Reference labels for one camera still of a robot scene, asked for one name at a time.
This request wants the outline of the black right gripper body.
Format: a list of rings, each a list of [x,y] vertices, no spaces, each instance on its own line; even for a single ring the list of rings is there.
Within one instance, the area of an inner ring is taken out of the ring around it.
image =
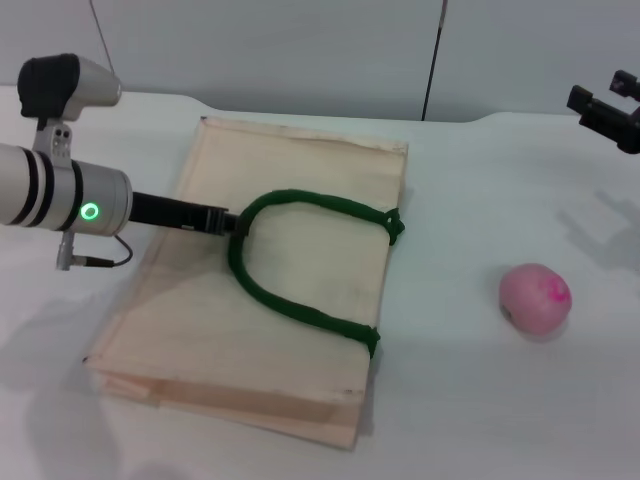
[[[624,153],[639,153],[639,109],[627,113],[593,99],[581,111],[579,124],[613,141]]]

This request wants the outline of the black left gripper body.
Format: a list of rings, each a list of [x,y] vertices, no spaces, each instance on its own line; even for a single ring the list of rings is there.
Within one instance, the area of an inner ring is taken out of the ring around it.
[[[226,208],[133,193],[129,221],[152,226],[225,235],[235,231],[236,216]]]

